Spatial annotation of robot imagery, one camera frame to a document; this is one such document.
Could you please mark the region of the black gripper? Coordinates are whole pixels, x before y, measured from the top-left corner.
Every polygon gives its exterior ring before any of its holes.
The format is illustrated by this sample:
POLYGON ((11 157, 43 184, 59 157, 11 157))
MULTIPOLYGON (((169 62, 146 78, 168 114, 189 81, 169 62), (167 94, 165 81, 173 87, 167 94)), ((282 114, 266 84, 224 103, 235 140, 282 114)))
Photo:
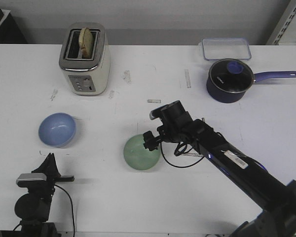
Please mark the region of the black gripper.
POLYGON ((36 178, 31 182, 31 193, 40 198, 51 198, 54 195, 56 183, 74 181, 73 175, 62 176, 59 173, 54 153, 49 153, 43 163, 31 174, 36 178))
MULTIPOLYGON (((179 100, 156 109, 156 116, 162 121, 162 126, 157 130, 162 133, 163 141, 192 143, 202 133, 202 122, 193 120, 179 100)), ((147 131, 143 138, 146 149, 158 149, 160 136, 155 137, 151 131, 147 131)))

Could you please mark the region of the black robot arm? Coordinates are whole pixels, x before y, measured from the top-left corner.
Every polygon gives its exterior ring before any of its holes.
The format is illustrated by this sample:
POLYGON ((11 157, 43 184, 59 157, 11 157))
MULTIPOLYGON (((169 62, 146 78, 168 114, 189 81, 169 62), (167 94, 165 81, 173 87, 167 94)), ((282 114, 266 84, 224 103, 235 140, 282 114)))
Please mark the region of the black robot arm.
POLYGON ((62 176, 57 168, 55 155, 49 153, 43 163, 30 173, 22 173, 16 180, 28 192, 16 202, 14 212, 21 220, 21 237, 60 237, 56 226, 48 222, 52 198, 57 183, 73 182, 74 176, 62 176))
POLYGON ((162 125, 156 137, 151 131, 144 133, 145 148, 153 151, 162 142, 176 143, 174 154, 179 156, 181 147, 191 145, 262 208, 255 220, 244 222, 232 237, 292 237, 296 233, 296 180, 281 183, 206 122, 193 120, 180 101, 152 110, 149 117, 161 119, 162 125))

